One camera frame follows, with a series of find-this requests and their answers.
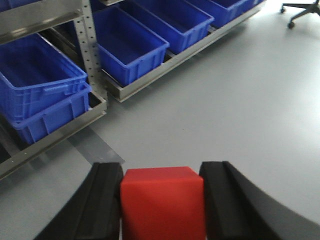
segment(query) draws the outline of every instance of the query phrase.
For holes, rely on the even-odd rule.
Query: blue plastic crate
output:
[[[0,0],[0,12],[14,9],[23,5],[38,2],[40,0]]]
[[[188,0],[191,4],[214,16],[212,25],[222,27],[244,12],[248,0]]]
[[[87,74],[40,35],[0,45],[0,106],[22,121],[77,93]]]
[[[21,139],[33,144],[58,128],[72,121],[89,109],[88,93],[91,87],[87,83],[81,85],[81,91],[46,108],[45,110],[19,123],[10,122]]]
[[[213,21],[185,0],[124,1],[120,7],[167,40],[175,54],[203,39]]]
[[[93,19],[102,69],[122,86],[164,61],[169,43],[116,6],[94,13]]]

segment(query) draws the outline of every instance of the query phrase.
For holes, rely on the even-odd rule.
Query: red cube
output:
[[[130,169],[121,182],[123,240],[204,240],[204,182],[189,167]]]

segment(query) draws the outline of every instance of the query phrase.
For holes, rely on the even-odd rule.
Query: metal shelf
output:
[[[110,6],[119,2],[122,2],[123,0],[100,0],[101,3],[104,5]]]
[[[10,156],[2,163],[0,161],[0,180],[104,116],[107,108],[106,100],[94,92],[90,93],[89,98],[91,107],[89,111],[30,146],[26,146],[19,140],[17,134],[4,119],[0,120],[0,149],[5,150]]]
[[[108,97],[101,75],[90,0],[41,0],[0,12],[0,44],[73,21],[88,81],[91,109],[27,146],[0,116],[0,179],[106,114]]]
[[[0,12],[0,44],[69,22],[81,15],[81,0],[43,0]]]
[[[166,73],[175,69],[203,49],[207,48],[208,46],[225,36],[234,27],[241,24],[243,21],[250,18],[254,14],[258,13],[264,5],[265,1],[255,6],[251,10],[245,12],[233,21],[229,22],[225,26],[219,29],[211,28],[207,37],[177,55],[171,52],[167,52],[167,57],[169,58],[169,60],[165,61],[156,69],[152,70],[151,72],[147,73],[146,75],[142,76],[141,78],[135,80],[133,83],[125,87],[120,86],[110,75],[105,72],[104,79],[106,81],[109,93],[111,93],[111,95],[114,96],[115,99],[117,99],[119,102],[124,102],[134,94],[152,84],[157,79],[161,78]]]

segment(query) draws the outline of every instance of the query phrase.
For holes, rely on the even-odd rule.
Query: gray floor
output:
[[[230,161],[320,224],[320,18],[265,8],[93,125],[123,168]],[[70,141],[0,182],[0,239],[31,240],[90,169]]]

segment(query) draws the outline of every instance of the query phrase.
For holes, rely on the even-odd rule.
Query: perforated metal post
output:
[[[73,20],[78,42],[92,89],[107,100],[107,85],[104,83],[97,47],[97,37],[89,0],[82,0],[81,17]]]

